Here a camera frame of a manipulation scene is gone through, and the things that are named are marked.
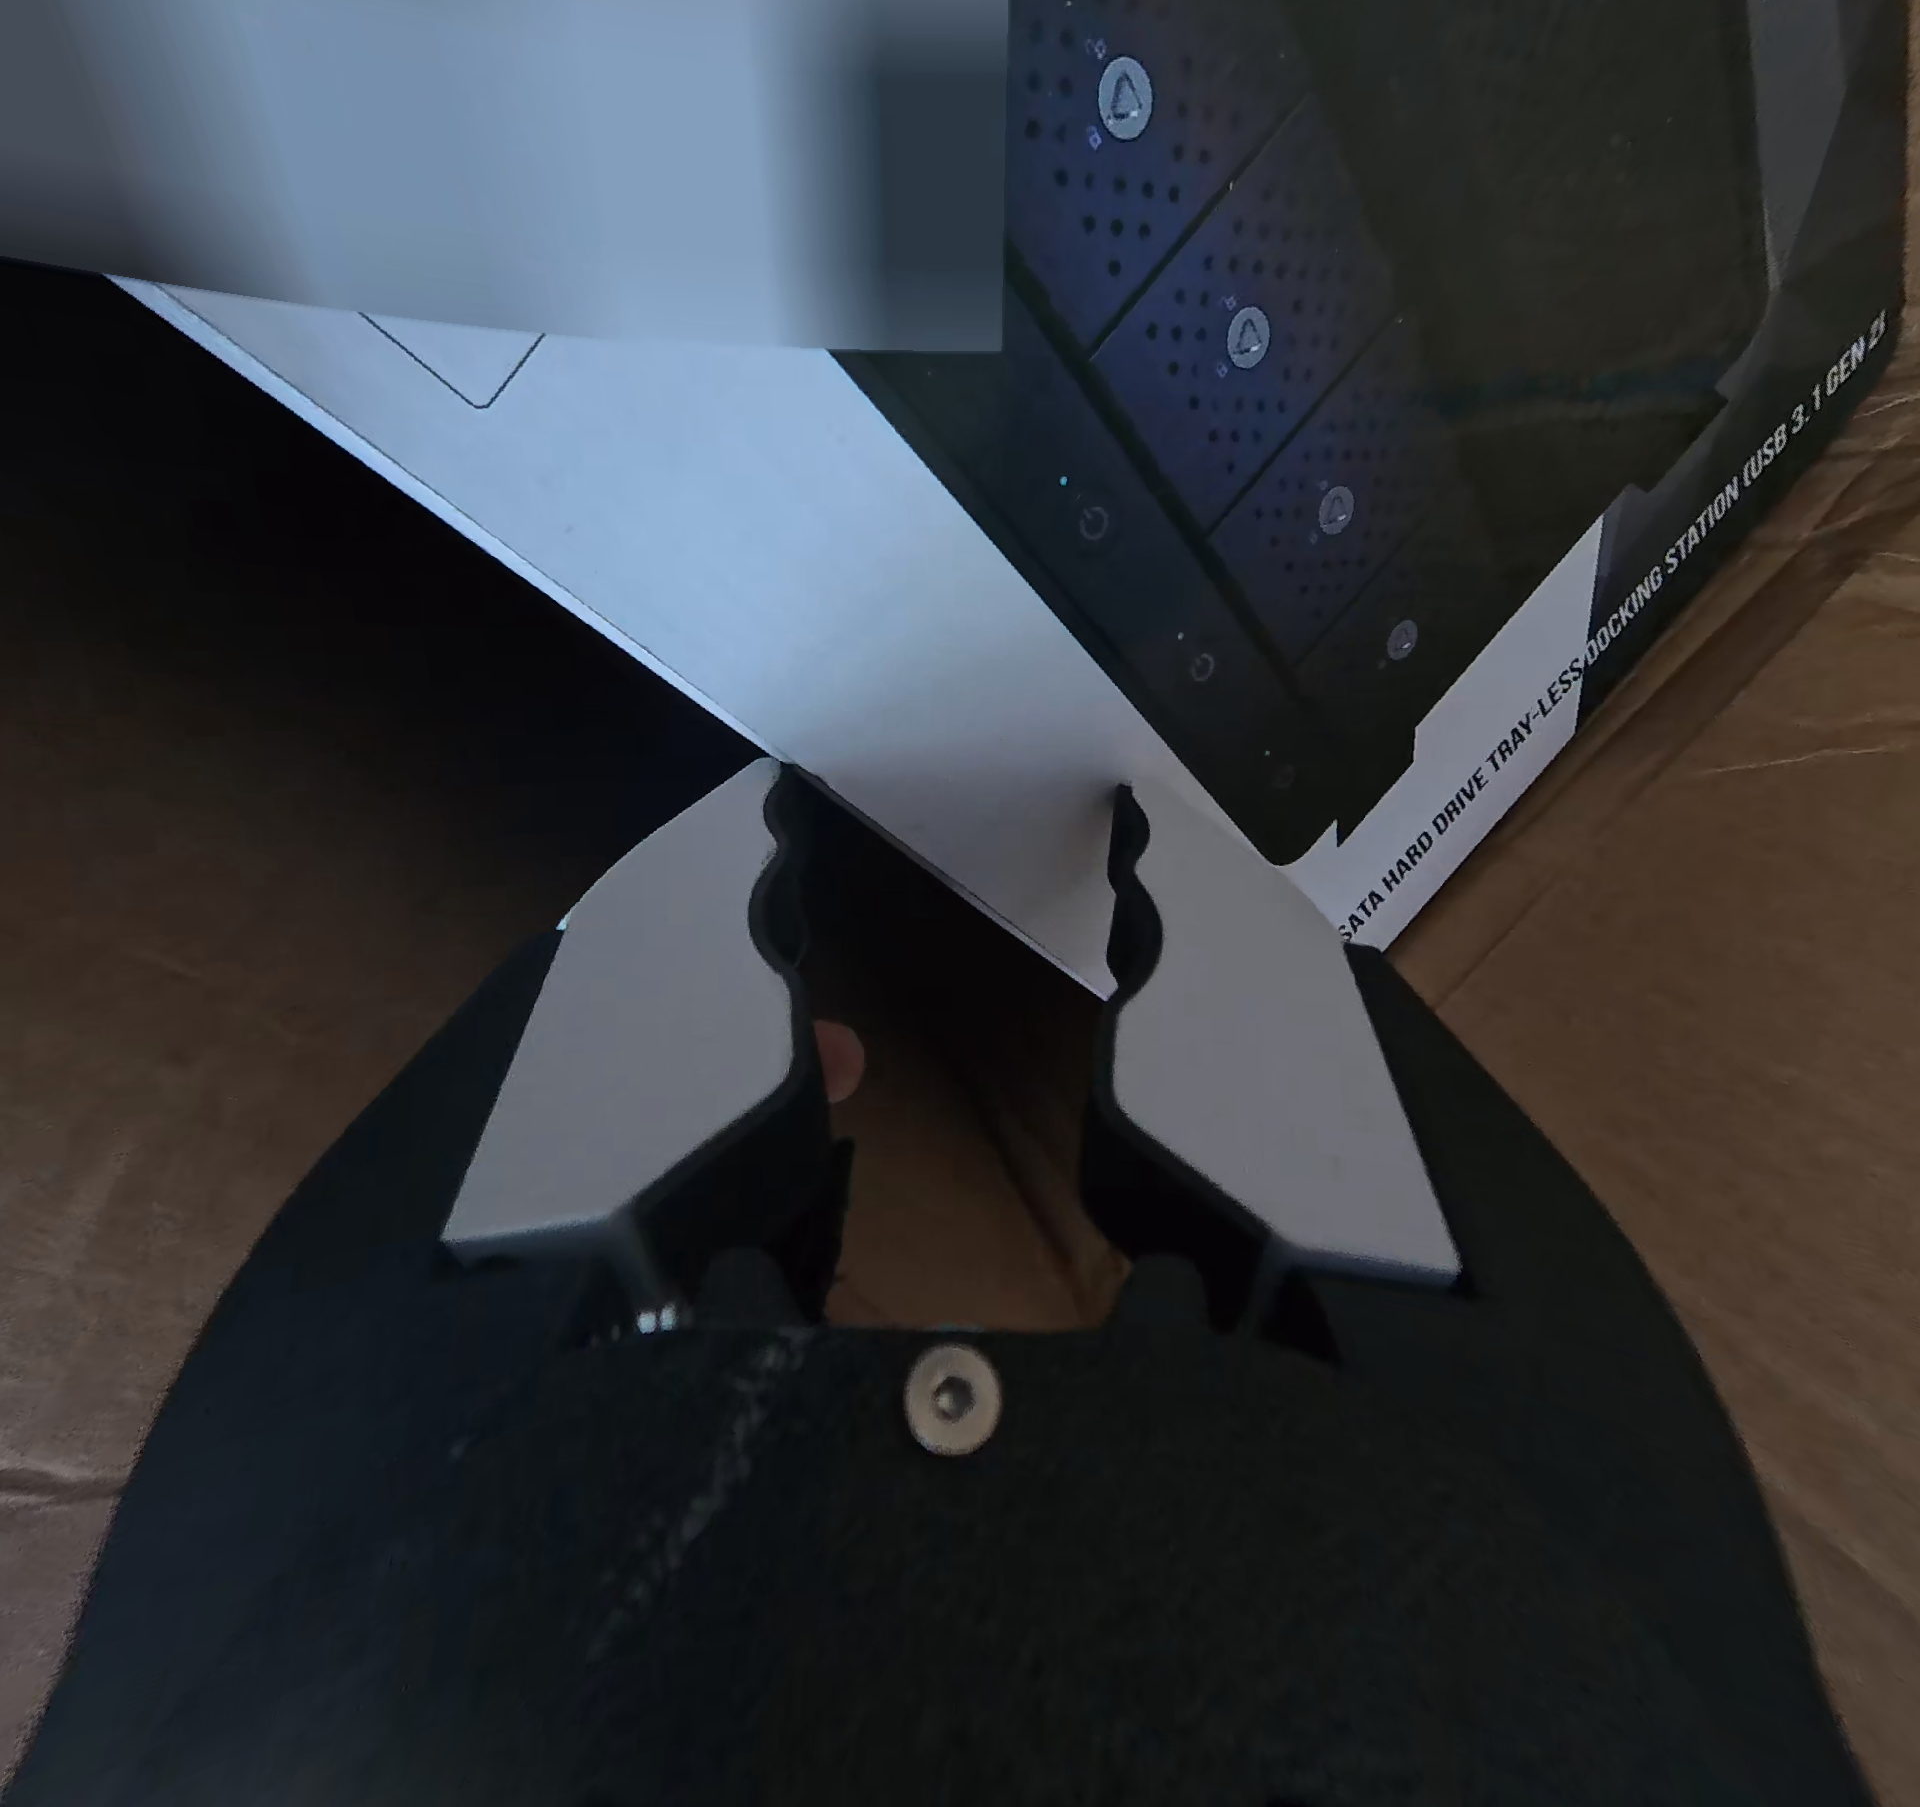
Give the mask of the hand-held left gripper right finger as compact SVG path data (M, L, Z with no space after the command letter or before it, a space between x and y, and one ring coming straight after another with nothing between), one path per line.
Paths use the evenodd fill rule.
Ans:
M1271 1333L1306 1273L1451 1291L1464 1257L1334 923L1154 781L1115 791L1106 865L1093 1221L1134 1263L1184 1259L1222 1333Z

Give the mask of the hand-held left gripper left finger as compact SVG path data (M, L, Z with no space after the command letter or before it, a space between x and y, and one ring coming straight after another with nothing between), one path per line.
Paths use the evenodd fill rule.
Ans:
M762 759L572 908L445 1246L589 1263L647 1330L827 1317L851 1189L804 985L805 785Z

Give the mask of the brown cardboard box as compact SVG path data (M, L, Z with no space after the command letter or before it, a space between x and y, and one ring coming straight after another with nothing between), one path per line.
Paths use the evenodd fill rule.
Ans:
M1396 943L1791 1528L1919 1541L1919 342ZM3 265L3 1567L298 1173L747 746L98 277Z

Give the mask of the large white black product box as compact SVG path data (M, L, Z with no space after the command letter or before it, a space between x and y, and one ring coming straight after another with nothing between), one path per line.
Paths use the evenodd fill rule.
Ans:
M1387 947L1881 378L1910 0L125 0L133 296L1095 989L1115 781Z

